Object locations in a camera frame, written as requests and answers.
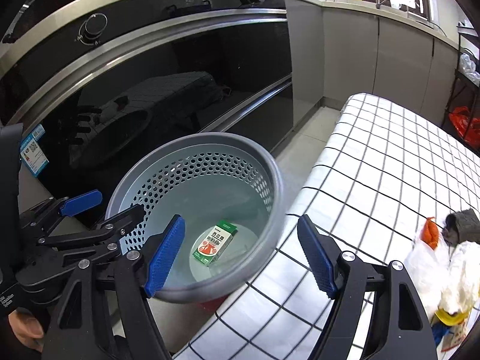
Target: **gray cloth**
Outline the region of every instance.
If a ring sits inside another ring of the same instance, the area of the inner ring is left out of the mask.
[[[471,208],[449,214],[445,219],[443,238],[446,243],[456,246],[463,241],[480,244],[480,221]]]

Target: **tile floor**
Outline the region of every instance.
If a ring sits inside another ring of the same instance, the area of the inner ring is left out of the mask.
[[[287,207],[290,207],[305,184],[339,115],[340,111],[332,108],[320,108],[272,153],[282,171]],[[213,314],[200,304],[178,305],[157,299],[150,299],[149,304],[170,352],[179,351]],[[116,323],[113,330],[114,334],[124,335],[121,322]]]

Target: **blue gripper pad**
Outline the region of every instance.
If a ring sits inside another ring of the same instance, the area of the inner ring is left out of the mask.
[[[318,233],[308,215],[303,215],[298,220],[297,235],[318,288],[326,292],[330,299],[335,299],[339,290],[335,284],[337,275],[335,267],[341,252],[340,248],[331,237]]]
[[[86,211],[102,202],[102,193],[99,190],[93,190],[75,198],[68,199],[60,208],[61,216],[75,216],[80,212]]]
[[[148,297],[152,297],[165,284],[185,238],[185,220],[180,215],[175,215],[162,234],[163,240],[147,267],[147,281],[143,288]]]

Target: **basket bottom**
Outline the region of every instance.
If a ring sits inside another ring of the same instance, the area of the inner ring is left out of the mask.
[[[237,233],[234,235],[230,244],[225,248],[218,260],[211,263],[210,266],[203,265],[200,261],[195,259],[192,254],[214,226],[205,230],[191,246],[189,266],[191,274],[196,281],[212,278],[213,276],[219,275],[231,268],[238,263],[243,258],[244,254],[253,247],[255,242],[257,242],[258,237],[249,228],[237,223],[232,223],[232,225],[237,227]]]

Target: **green and white box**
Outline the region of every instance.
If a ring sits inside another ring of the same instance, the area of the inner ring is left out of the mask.
[[[220,257],[235,233],[237,233],[236,226],[221,220],[198,245],[193,256],[206,266],[210,265]]]

